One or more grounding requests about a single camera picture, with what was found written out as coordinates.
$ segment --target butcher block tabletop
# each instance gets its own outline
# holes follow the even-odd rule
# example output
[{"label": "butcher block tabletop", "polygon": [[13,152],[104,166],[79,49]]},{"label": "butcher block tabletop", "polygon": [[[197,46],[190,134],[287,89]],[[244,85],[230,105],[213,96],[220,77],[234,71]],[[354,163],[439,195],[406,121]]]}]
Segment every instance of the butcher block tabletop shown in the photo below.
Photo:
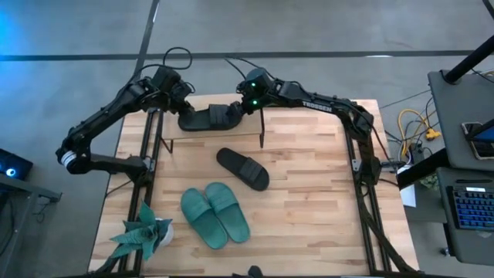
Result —
[{"label": "butcher block tabletop", "polygon": [[[218,96],[200,98],[206,103],[210,98],[209,103],[214,103]],[[374,115],[374,126],[387,147],[377,101],[357,102]],[[173,154],[161,148],[151,208],[157,217],[173,219],[174,238],[169,246],[158,248],[143,262],[141,274],[231,276],[246,274],[253,265],[269,276],[369,273],[340,120],[306,108],[266,108],[264,118],[263,149],[259,147],[258,134],[183,139],[175,142]],[[145,121],[145,113],[125,117],[117,157],[139,154]],[[384,152],[374,134],[373,139],[375,154],[383,161]],[[223,147],[264,166],[270,177],[268,189],[254,191],[224,169],[216,161],[216,153]],[[387,173],[381,177],[395,181]],[[125,181],[123,174],[112,176],[108,190]],[[180,209],[182,193],[188,188],[203,192],[214,181],[225,183],[235,193],[250,227],[249,241],[238,244],[230,240],[223,249],[213,250],[186,221]],[[124,231],[122,220],[127,220],[132,187],[129,184],[105,200],[89,270],[101,266],[115,249],[116,243],[109,238]],[[405,261],[417,269],[398,188],[379,182],[376,191],[386,237]],[[378,245],[374,237],[372,241],[379,269],[382,264]]]}]

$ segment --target potted plant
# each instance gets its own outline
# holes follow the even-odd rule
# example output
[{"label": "potted plant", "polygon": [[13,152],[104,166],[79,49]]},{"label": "potted plant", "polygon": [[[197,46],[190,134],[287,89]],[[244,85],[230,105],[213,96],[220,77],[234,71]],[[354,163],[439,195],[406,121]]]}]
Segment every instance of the potted plant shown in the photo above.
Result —
[{"label": "potted plant", "polygon": [[170,243],[174,234],[171,219],[156,218],[144,201],[140,205],[139,219],[139,222],[123,221],[127,232],[110,239],[119,243],[110,258],[115,259],[142,249],[144,260],[148,260],[159,245]]}]

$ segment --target keyboard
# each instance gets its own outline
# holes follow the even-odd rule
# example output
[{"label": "keyboard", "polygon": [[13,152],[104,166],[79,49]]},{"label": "keyboard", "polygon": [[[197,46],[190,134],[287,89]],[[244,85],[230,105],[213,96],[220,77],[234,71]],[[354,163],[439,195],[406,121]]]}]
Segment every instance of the keyboard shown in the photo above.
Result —
[{"label": "keyboard", "polygon": [[494,231],[494,191],[466,191],[465,188],[451,187],[456,225],[459,229]]}]

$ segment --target electronic device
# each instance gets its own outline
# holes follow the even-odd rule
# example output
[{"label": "electronic device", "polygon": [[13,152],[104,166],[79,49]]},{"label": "electronic device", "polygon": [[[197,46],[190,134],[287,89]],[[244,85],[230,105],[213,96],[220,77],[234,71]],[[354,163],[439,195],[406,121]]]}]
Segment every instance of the electronic device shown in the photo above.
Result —
[{"label": "electronic device", "polygon": [[31,171],[32,162],[11,152],[0,149],[0,175],[25,180]]},{"label": "electronic device", "polygon": [[494,159],[494,120],[481,123],[463,123],[465,138],[477,159]]},{"label": "electronic device", "polygon": [[494,143],[494,119],[485,124],[465,123],[468,134],[465,136],[469,141],[481,141]]},{"label": "electronic device", "polygon": [[494,231],[494,188],[448,186],[458,229]]}]

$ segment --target gray floor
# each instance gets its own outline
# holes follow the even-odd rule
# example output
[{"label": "gray floor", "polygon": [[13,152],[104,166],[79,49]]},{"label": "gray floor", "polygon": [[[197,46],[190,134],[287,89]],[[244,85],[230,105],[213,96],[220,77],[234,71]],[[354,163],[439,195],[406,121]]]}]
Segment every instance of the gray floor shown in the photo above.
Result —
[{"label": "gray floor", "polygon": [[[151,2],[0,0],[0,55],[138,54]],[[493,26],[480,0],[161,0],[148,52],[163,53],[171,46],[213,53],[468,50],[492,35]],[[280,78],[300,81],[307,90],[373,98],[384,106],[426,90],[427,72],[451,68],[462,58],[252,61]],[[46,209],[44,223],[31,219],[12,277],[86,271],[109,177],[69,175],[54,152],[71,126],[114,98],[135,65],[132,60],[0,63],[0,147],[34,162],[31,181],[63,192],[60,203]],[[478,66],[491,68],[492,58]],[[216,59],[197,60],[182,75],[197,94],[232,93],[240,81],[236,71]],[[386,129],[399,135],[398,113],[422,111],[429,98],[425,93],[384,108]],[[119,130],[115,124],[101,134],[93,152],[114,154]],[[433,151],[442,147],[441,139],[426,144]],[[390,147],[396,157],[398,146]],[[426,273],[486,277],[494,270],[442,257],[441,226],[410,222],[410,227]]]}]

